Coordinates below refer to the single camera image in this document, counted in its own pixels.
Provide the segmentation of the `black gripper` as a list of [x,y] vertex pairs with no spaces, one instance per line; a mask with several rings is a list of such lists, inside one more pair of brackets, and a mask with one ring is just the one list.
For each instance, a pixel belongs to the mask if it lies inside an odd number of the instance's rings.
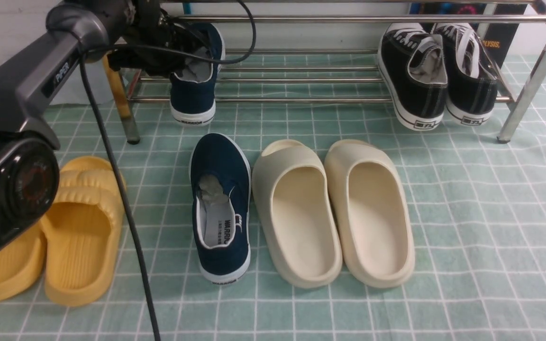
[[[132,24],[123,34],[128,45],[148,45],[195,54],[207,47],[207,38],[189,22],[174,18],[161,8],[158,0],[133,0]],[[185,67],[185,58],[147,48],[125,48],[108,55],[113,71],[141,69],[150,76],[170,76]]]

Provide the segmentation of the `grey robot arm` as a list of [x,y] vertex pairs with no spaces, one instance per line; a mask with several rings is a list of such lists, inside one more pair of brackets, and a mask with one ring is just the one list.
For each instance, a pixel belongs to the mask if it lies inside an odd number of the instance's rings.
[[43,115],[80,63],[100,60],[119,39],[116,68],[167,76],[206,44],[158,0],[63,0],[47,14],[47,32],[0,65],[0,251],[34,225],[58,190],[60,143]]

